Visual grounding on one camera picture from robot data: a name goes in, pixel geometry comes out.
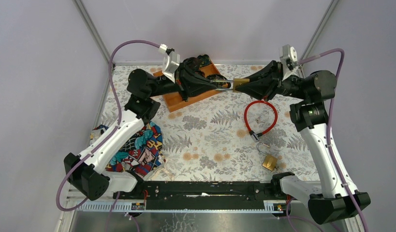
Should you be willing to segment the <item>brass padlock with long shackle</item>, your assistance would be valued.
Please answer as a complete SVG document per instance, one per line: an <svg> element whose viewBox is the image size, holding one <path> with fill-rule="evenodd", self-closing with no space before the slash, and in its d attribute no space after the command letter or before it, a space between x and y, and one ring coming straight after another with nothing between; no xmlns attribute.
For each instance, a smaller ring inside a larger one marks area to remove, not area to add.
<svg viewBox="0 0 396 232"><path fill-rule="evenodd" d="M221 79L221 80L210 80L210 83L228 83L231 86L229 88L223 87L223 86L219 86L216 87L215 90L216 91L232 91L232 92L237 92L236 88L240 85L249 83L250 80L246 79L246 78L235 78L233 80L228 80L228 79Z"/></svg>

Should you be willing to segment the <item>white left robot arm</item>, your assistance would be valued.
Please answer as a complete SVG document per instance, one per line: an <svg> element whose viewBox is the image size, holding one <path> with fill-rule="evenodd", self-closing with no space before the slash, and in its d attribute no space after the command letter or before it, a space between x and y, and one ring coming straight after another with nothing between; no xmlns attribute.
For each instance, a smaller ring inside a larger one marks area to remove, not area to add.
<svg viewBox="0 0 396 232"><path fill-rule="evenodd" d="M125 192L132 199L141 196L143 186L138 177L129 172L108 172L106 167L118 150L157 113L161 104L152 97L174 92L195 97L218 87L215 80L201 76L185 63L181 63L174 74L172 81L143 69L130 72L127 90L131 96L127 104L119 108L118 119L80 154L69 153L64 158L67 181L87 200L97 200L106 192Z"/></svg>

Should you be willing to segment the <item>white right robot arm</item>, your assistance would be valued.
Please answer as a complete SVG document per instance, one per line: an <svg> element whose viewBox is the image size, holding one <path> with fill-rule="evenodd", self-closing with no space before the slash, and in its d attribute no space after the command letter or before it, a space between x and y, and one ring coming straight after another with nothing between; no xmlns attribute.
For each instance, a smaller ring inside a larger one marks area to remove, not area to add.
<svg viewBox="0 0 396 232"><path fill-rule="evenodd" d="M371 202L369 194L361 192L346 171L330 132L324 102L334 98L336 86L336 76L327 70L306 78L284 77L283 65L277 61L235 86L236 91L257 100L268 101L276 95L299 99L290 106L290 118L312 155L321 188L286 172L272 177L270 193L276 199L290 195L299 200L318 224L352 218Z"/></svg>

